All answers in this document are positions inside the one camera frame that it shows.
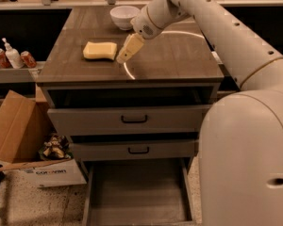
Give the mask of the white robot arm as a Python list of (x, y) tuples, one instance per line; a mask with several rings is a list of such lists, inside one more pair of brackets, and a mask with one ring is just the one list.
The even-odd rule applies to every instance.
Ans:
[(117, 60), (128, 61), (184, 15), (240, 89), (215, 103), (201, 125), (203, 226), (283, 226), (283, 56), (214, 0), (153, 0)]

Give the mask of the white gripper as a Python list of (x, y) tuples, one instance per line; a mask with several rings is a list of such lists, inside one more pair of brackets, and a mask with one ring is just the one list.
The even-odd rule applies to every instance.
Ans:
[(161, 9), (146, 6), (132, 20), (136, 32), (126, 37), (116, 61), (120, 64), (127, 62), (137, 54), (144, 45), (144, 40), (150, 40), (159, 35), (166, 26)]

